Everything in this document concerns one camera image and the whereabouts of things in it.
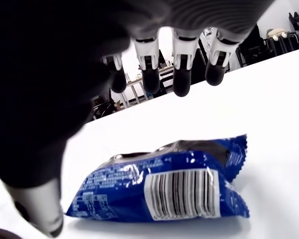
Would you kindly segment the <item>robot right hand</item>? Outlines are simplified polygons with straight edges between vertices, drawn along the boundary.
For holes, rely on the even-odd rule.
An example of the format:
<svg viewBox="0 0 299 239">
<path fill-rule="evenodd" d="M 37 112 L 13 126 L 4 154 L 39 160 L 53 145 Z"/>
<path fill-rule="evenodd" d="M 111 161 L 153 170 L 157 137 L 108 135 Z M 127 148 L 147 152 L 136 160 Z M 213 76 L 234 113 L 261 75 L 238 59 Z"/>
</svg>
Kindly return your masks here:
<svg viewBox="0 0 299 239">
<path fill-rule="evenodd" d="M 198 39 L 215 35 L 205 71 L 219 85 L 229 59 L 270 0 L 0 0 L 0 179 L 20 215 L 56 238 L 61 165 L 93 98 L 122 92 L 122 53 L 134 43 L 144 88 L 158 82 L 158 31 L 171 27 L 173 89 L 189 92 Z"/>
</svg>

